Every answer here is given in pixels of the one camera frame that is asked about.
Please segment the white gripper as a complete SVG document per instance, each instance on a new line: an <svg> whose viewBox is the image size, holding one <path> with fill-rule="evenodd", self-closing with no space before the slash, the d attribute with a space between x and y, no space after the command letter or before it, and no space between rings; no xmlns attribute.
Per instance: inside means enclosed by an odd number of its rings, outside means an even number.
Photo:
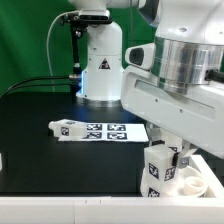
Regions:
<svg viewBox="0 0 224 224"><path fill-rule="evenodd" d="M174 154L173 166L187 167L198 147L224 159L224 84L212 81L208 85L193 85L185 95L165 91L150 73L154 52L153 43L126 50L123 108L148 121L146 130L151 145L164 143L160 128L186 140L182 150Z"/></svg>

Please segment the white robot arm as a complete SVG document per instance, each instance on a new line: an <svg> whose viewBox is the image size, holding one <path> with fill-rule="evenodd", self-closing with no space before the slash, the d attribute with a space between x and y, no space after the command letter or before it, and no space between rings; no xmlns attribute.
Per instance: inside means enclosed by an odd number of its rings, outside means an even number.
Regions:
<svg viewBox="0 0 224 224"><path fill-rule="evenodd" d="M87 28L80 98L123 108L224 159L224 0L69 0ZM156 33L122 48L113 8L134 6Z"/></svg>

